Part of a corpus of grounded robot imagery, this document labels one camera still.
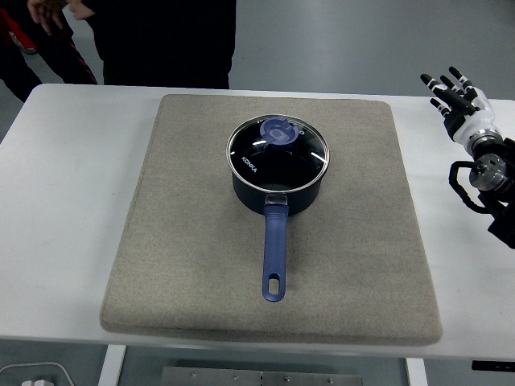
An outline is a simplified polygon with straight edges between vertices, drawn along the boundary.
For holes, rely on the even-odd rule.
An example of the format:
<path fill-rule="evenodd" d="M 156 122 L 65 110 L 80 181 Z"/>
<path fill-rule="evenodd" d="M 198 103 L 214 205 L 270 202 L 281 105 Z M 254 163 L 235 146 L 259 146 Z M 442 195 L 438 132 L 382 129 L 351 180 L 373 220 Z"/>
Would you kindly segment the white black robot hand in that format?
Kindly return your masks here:
<path fill-rule="evenodd" d="M 455 80 L 423 73 L 423 84 L 434 94 L 430 103 L 443 118 L 443 125 L 453 142 L 472 147 L 472 139 L 480 136 L 500 138 L 494 125 L 495 114 L 484 92 L 477 88 L 460 70 L 449 67 Z"/>

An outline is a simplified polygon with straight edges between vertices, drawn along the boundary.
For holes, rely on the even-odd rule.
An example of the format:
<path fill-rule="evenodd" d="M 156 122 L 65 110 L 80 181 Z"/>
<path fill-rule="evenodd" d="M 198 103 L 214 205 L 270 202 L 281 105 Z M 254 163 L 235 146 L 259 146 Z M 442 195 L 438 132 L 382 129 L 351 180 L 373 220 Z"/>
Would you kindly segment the person's hand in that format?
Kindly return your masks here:
<path fill-rule="evenodd" d="M 86 20 L 93 17 L 96 13 L 87 7 L 81 0 L 71 0 L 69 3 L 69 9 L 73 16 L 77 20 Z"/>
<path fill-rule="evenodd" d="M 39 24 L 48 35 L 52 35 L 55 29 L 63 30 L 61 13 L 67 5 L 61 0 L 28 0 L 27 9 L 33 21 Z"/>

